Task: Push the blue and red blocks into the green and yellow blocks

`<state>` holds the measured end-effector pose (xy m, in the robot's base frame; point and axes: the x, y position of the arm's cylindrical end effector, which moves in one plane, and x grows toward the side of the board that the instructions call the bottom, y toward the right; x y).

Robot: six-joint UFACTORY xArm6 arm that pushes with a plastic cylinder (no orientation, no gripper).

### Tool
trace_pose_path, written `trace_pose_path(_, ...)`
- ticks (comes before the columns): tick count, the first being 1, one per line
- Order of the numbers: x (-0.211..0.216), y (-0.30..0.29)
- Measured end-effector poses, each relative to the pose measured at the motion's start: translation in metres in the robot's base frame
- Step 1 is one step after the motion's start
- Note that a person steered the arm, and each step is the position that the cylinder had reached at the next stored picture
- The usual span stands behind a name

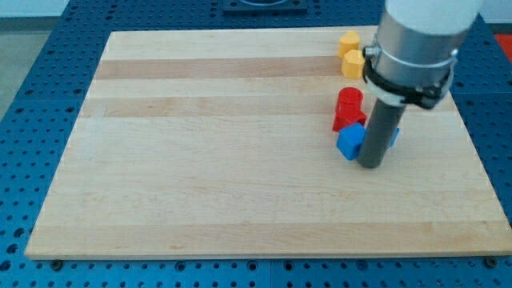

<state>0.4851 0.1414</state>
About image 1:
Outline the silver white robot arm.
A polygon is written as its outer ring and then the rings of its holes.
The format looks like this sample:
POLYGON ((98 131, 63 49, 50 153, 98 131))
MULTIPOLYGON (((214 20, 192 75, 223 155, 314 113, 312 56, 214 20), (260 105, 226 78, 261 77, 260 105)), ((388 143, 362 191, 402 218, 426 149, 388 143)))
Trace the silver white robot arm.
POLYGON ((387 0, 363 79, 389 106, 434 108, 448 93, 460 46, 483 0, 387 0))

